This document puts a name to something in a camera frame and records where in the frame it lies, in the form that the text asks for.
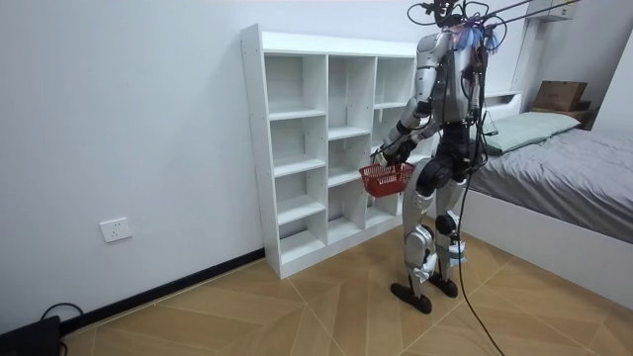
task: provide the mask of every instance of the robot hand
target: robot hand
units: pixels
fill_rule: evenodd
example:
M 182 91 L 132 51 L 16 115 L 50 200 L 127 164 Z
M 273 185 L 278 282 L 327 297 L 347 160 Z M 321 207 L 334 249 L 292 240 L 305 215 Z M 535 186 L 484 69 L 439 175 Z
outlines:
M 400 143 L 398 149 L 392 154 L 388 154 L 386 151 L 383 150 L 383 147 L 381 146 L 380 153 L 376 155 L 376 160 L 383 167 L 405 163 L 407 162 L 411 152 L 416 147 L 417 143 L 410 138 Z

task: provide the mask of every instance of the humanoid robot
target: humanoid robot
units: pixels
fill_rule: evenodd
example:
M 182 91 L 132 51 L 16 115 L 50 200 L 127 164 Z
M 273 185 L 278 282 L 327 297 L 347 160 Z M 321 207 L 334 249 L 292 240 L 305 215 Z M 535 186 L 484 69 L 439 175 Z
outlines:
M 396 127 L 374 153 L 383 166 L 401 164 L 420 141 L 442 131 L 435 155 L 415 165 L 404 191 L 403 245 L 408 286 L 391 286 L 396 297 L 423 313 L 432 310 L 430 299 L 422 294 L 422 284 L 426 281 L 448 297 L 458 296 L 459 290 L 449 278 L 449 271 L 464 260 L 465 244 L 459 237 L 460 217 L 454 209 L 470 176 L 486 163 L 486 135 L 495 134 L 484 133 L 482 115 L 488 57 L 500 45 L 494 29 L 516 20 L 504 21 L 497 13 L 529 0 L 492 13 L 483 3 L 464 1 L 457 5 L 457 2 L 435 0 L 432 4 L 409 8 L 410 20 L 419 25 L 437 25 L 442 30 L 417 44 L 414 96 Z M 486 14 L 468 17 L 469 4 L 486 7 Z M 434 13 L 435 23 L 413 20 L 410 10 L 416 6 L 425 9 L 427 15 Z M 461 8 L 462 14 L 454 14 L 457 8 Z M 500 21 L 487 25 L 490 19 Z M 433 200 L 436 220 L 431 228 L 422 224 L 422 218 Z

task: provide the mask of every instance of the gray bedding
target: gray bedding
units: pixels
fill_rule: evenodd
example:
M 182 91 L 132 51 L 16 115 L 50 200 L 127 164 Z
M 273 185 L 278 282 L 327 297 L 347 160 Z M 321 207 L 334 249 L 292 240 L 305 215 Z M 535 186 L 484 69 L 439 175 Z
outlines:
M 633 138 L 581 130 L 489 163 L 471 186 L 495 198 L 633 243 Z

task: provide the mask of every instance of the red basket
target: red basket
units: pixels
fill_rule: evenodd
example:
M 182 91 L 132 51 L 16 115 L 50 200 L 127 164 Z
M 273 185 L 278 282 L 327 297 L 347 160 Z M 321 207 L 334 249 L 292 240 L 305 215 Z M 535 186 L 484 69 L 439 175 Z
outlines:
M 367 193 L 372 197 L 381 198 L 404 191 L 413 172 L 413 166 L 408 163 L 390 167 L 372 164 L 361 168 L 359 172 Z

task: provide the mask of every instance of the parquet floor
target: parquet floor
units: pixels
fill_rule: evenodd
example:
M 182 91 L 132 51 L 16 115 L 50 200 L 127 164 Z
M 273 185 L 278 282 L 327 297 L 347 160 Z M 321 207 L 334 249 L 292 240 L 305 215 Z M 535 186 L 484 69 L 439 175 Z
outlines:
M 401 233 L 283 281 L 256 262 L 71 335 L 69 355 L 497 355 L 463 298 L 426 286 L 433 313 L 423 315 L 391 295 L 391 283 L 407 282 Z M 633 311 L 465 240 L 469 298 L 506 355 L 633 355 Z

